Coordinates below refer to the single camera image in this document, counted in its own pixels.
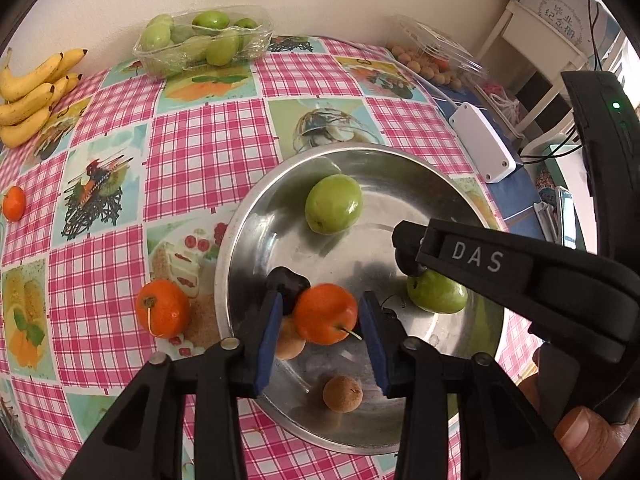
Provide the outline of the person's hand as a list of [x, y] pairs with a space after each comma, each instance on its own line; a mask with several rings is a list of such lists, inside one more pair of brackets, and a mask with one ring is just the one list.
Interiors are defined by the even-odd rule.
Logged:
[[602, 479], [612, 465], [616, 479], [639, 478], [639, 400], [621, 425], [576, 406], [555, 427], [554, 436], [582, 479]]

